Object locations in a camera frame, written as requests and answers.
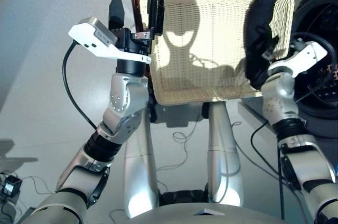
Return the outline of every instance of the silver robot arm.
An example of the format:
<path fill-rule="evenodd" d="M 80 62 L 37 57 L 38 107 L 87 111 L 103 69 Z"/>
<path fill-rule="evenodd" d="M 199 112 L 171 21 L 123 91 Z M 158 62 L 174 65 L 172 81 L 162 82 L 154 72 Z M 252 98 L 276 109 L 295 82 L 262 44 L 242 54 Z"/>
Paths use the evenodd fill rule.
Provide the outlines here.
<path fill-rule="evenodd" d="M 164 4 L 163 0 L 148 0 L 147 6 L 148 28 L 143 29 L 139 15 L 135 17 L 137 33 L 123 27 L 121 0 L 112 0 L 109 5 L 108 28 L 90 17 L 69 31 L 74 40 L 69 52 L 74 44 L 81 44 L 97 57 L 117 59 L 109 105 L 96 131 L 61 174 L 56 193 L 44 200 L 24 224 L 83 224 L 86 210 L 99 199 L 114 156 L 139 127 L 148 103 L 145 64 L 151 63 L 148 54 L 152 40 L 162 35 Z"/>
<path fill-rule="evenodd" d="M 291 58 L 273 63 L 261 88 L 263 114 L 276 133 L 284 176 L 302 192 L 316 221 L 338 217 L 338 185 L 332 165 L 298 116 L 294 78 L 326 54 L 318 43 L 307 42 Z"/>
<path fill-rule="evenodd" d="M 112 39 L 114 35 L 105 30 L 103 24 L 91 17 L 75 25 L 69 34 L 86 48 L 86 43 L 95 44 L 102 54 L 105 49 L 116 49 Z M 104 34 L 104 40 L 110 42 L 109 46 L 95 35 L 99 31 L 101 37 Z M 111 58 L 116 58 L 114 53 L 110 54 Z M 118 56 L 122 55 L 129 62 L 144 60 L 150 63 L 150 58 L 142 58 L 146 56 L 118 50 Z M 86 210 L 97 202 L 107 183 L 114 156 L 141 123 L 142 111 L 148 102 L 147 85 L 148 79 L 144 76 L 130 73 L 112 76 L 109 105 L 102 122 L 61 174 L 56 193 L 44 200 L 25 220 L 25 224 L 83 223 Z"/>

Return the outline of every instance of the black device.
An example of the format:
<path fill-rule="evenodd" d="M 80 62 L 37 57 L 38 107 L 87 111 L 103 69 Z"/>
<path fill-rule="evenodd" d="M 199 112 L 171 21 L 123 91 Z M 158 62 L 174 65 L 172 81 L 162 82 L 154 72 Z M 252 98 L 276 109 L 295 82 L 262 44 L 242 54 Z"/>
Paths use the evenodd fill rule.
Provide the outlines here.
<path fill-rule="evenodd" d="M 19 191 L 22 184 L 22 179 L 17 178 L 13 175 L 6 177 L 3 187 L 1 189 L 1 195 L 4 197 L 15 197 Z"/>

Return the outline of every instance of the woven basket tray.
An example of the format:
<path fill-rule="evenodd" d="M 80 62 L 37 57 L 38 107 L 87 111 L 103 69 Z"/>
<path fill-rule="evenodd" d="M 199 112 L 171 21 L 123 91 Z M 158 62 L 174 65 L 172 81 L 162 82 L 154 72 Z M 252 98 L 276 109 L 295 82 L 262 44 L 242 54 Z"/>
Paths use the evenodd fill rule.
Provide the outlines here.
<path fill-rule="evenodd" d="M 163 35 L 150 66 L 162 105 L 260 96 L 245 78 L 245 19 L 253 0 L 164 0 Z M 270 27 L 280 37 L 275 57 L 287 55 L 294 0 L 277 0 Z M 140 0 L 147 25 L 147 0 Z"/>

